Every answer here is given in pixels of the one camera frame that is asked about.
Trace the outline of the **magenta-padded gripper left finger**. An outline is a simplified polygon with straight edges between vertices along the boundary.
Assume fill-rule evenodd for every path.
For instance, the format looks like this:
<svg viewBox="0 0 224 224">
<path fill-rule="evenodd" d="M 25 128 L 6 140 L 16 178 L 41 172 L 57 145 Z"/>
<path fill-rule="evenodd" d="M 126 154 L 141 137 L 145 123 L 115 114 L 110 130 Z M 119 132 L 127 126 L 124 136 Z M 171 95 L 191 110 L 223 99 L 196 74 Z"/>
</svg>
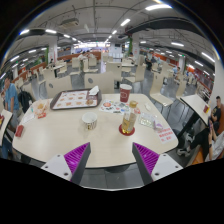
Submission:
<svg viewBox="0 0 224 224">
<path fill-rule="evenodd" d="M 56 154 L 42 169 L 79 185 L 90 153 L 90 143 L 85 143 L 66 154 Z"/>
</svg>

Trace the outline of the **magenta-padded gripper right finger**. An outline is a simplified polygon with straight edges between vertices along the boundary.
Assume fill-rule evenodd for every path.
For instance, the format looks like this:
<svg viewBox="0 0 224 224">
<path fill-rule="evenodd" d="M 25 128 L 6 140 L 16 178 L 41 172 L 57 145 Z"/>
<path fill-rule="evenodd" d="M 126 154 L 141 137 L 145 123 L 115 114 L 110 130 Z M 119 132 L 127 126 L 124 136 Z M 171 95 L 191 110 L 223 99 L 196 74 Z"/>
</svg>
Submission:
<svg viewBox="0 0 224 224">
<path fill-rule="evenodd" d="M 182 169 L 167 153 L 157 154 L 138 143 L 133 144 L 132 153 L 145 185 Z"/>
</svg>

